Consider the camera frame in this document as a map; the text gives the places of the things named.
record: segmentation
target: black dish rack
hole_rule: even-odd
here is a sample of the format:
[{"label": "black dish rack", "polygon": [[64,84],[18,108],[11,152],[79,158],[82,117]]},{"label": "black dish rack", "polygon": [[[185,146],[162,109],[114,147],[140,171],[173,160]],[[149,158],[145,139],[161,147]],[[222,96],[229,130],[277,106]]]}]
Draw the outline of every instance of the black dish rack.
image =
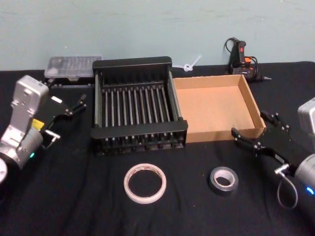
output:
[{"label": "black dish rack", "polygon": [[182,118],[170,57],[98,60],[95,77],[94,149],[99,154],[182,148]]}]

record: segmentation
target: white zip tie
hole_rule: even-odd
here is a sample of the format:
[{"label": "white zip tie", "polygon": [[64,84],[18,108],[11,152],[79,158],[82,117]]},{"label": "white zip tie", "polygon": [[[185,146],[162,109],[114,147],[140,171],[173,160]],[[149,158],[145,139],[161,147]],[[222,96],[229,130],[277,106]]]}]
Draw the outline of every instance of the white zip tie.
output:
[{"label": "white zip tie", "polygon": [[200,60],[200,58],[201,58],[201,55],[199,55],[198,57],[197,57],[197,59],[192,63],[192,64],[185,64],[185,65],[173,65],[172,67],[176,67],[176,68],[182,68],[182,69],[184,69],[184,71],[192,71],[192,68],[193,68],[193,66],[194,65],[196,65],[197,64],[197,62]]}]

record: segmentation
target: light blue wall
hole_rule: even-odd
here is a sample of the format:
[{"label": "light blue wall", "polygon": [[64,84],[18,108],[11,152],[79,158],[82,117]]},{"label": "light blue wall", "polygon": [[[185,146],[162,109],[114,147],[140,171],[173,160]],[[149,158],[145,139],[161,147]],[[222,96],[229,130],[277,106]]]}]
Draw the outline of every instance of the light blue wall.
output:
[{"label": "light blue wall", "polygon": [[50,56],[171,56],[225,64],[224,41],[259,62],[314,61],[314,0],[0,0],[0,70]]}]

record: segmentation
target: black electrical tape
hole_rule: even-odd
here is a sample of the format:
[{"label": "black electrical tape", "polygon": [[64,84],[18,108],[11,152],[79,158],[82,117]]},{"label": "black electrical tape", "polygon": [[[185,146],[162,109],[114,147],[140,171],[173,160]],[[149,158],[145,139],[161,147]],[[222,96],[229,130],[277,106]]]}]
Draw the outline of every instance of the black electrical tape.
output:
[{"label": "black electrical tape", "polygon": [[[230,184],[220,184],[217,180],[219,177],[228,180]],[[224,166],[216,167],[211,171],[208,184],[214,193],[220,196],[229,196],[235,192],[238,187],[238,177],[230,168]]]}]

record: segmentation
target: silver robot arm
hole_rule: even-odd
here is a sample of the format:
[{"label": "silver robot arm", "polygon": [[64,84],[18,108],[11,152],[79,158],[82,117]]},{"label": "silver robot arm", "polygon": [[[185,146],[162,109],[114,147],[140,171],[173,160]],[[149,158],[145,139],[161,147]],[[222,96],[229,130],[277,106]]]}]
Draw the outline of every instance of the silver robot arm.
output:
[{"label": "silver robot arm", "polygon": [[0,141],[0,185],[11,170],[21,170],[43,142],[40,132],[32,128],[32,120],[46,102],[48,92],[46,85],[28,75],[16,82],[11,121]]}]

